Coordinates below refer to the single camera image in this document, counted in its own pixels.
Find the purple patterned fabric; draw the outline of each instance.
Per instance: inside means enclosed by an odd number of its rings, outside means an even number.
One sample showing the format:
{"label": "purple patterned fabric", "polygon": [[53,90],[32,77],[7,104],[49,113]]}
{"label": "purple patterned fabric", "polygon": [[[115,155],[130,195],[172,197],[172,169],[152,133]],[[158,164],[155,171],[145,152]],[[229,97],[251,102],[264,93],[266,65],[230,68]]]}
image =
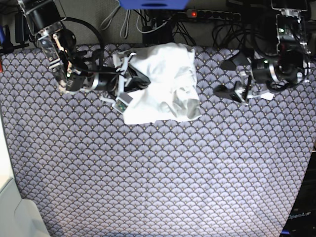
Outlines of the purple patterned fabric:
{"label": "purple patterned fabric", "polygon": [[[107,64],[129,48],[107,45]],[[196,51],[203,116],[136,126],[98,93],[60,94],[40,50],[2,57],[16,182],[51,236],[279,236],[316,138],[315,76],[245,107],[213,95],[239,79],[219,68],[236,51]]]}

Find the black plastic part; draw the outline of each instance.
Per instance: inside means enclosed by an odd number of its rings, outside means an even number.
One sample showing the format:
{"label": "black plastic part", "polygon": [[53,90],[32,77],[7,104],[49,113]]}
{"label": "black plastic part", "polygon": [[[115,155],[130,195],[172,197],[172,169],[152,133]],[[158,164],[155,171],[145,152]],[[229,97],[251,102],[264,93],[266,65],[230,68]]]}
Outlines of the black plastic part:
{"label": "black plastic part", "polygon": [[37,29],[43,29],[61,20],[55,3],[49,2],[29,13]]}
{"label": "black plastic part", "polygon": [[117,83],[118,75],[100,74],[99,83],[95,90],[97,91],[113,91]]}
{"label": "black plastic part", "polygon": [[15,25],[15,42],[24,43],[27,41],[25,34],[25,22],[26,19],[22,12],[15,14],[14,16],[14,25]]}
{"label": "black plastic part", "polygon": [[228,89],[224,85],[219,85],[214,89],[213,92],[214,92],[214,95],[220,98],[229,99],[229,100],[233,100],[233,101],[241,103],[242,102],[241,99],[235,93],[235,88],[239,85],[240,85],[240,81],[237,81],[235,83],[235,86],[233,89]]}
{"label": "black plastic part", "polygon": [[133,77],[129,85],[125,88],[125,92],[133,92],[137,90],[146,89],[151,81],[147,76],[142,74],[140,71],[133,68],[131,65],[128,67],[129,74]]}
{"label": "black plastic part", "polygon": [[237,66],[249,66],[250,62],[243,52],[236,54],[228,60],[222,62],[220,68],[227,71],[235,71]]}

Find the white cloth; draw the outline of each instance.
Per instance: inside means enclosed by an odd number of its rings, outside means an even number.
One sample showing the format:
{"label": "white cloth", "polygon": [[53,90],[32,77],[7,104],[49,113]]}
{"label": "white cloth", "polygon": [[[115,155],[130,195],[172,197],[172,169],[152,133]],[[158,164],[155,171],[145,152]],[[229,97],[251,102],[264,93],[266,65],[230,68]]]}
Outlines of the white cloth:
{"label": "white cloth", "polygon": [[[125,124],[169,119],[183,122],[201,116],[192,47],[168,43],[128,50],[131,51],[137,55],[130,64],[146,75],[151,84],[144,90],[129,93],[133,100],[123,114]],[[123,54],[113,56],[116,67],[120,66]]]}

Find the white surface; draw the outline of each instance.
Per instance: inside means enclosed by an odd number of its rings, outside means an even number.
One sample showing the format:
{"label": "white surface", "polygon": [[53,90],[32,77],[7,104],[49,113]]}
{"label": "white surface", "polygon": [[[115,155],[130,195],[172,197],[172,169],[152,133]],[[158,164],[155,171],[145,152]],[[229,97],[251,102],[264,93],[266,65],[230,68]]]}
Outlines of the white surface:
{"label": "white surface", "polygon": [[[123,114],[125,124],[154,123],[158,120],[192,121],[200,117],[196,91],[195,50],[183,44],[161,44],[131,51],[130,64],[146,75],[151,84],[129,93],[133,98]],[[119,53],[114,65],[121,65]]]}
{"label": "white surface", "polygon": [[0,190],[8,179],[14,178],[11,161],[3,133],[2,119],[0,119]]}
{"label": "white surface", "polygon": [[36,205],[21,199],[13,179],[0,191],[0,237],[49,237]]}

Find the black equipment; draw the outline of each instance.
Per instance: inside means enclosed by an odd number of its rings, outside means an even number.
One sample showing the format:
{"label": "black equipment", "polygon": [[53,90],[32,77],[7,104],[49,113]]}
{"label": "black equipment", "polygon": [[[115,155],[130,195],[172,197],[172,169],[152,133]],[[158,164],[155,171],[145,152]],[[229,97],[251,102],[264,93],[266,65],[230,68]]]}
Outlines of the black equipment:
{"label": "black equipment", "polygon": [[[240,103],[248,104],[251,98],[272,100],[274,93],[295,88],[307,82],[310,73],[310,51],[307,47],[305,20],[301,15],[307,10],[307,3],[303,1],[272,0],[272,9],[264,13],[251,27],[251,43],[254,51],[242,50],[236,56],[224,61],[223,70],[234,71],[237,66],[250,66],[250,70],[241,72],[242,82],[237,82],[233,89],[220,85],[214,89],[214,94]],[[267,19],[274,19],[276,23],[276,54],[267,54],[261,50],[255,38],[255,28],[258,23]],[[261,59],[254,57],[257,52]],[[266,89],[254,93],[251,82],[262,84]]]}
{"label": "black equipment", "polygon": [[[121,68],[104,67],[104,43],[100,33],[90,24],[74,19],[62,18],[53,0],[18,0],[33,35],[37,35],[40,46],[47,56],[59,89],[64,93],[79,91],[103,91],[102,101],[123,113],[132,100],[128,92],[146,88],[150,81],[139,71],[129,66],[135,53],[122,57]],[[93,52],[89,68],[84,58],[87,52],[76,51],[76,37],[65,28],[63,21],[73,21],[88,27],[99,39],[100,50]]]}

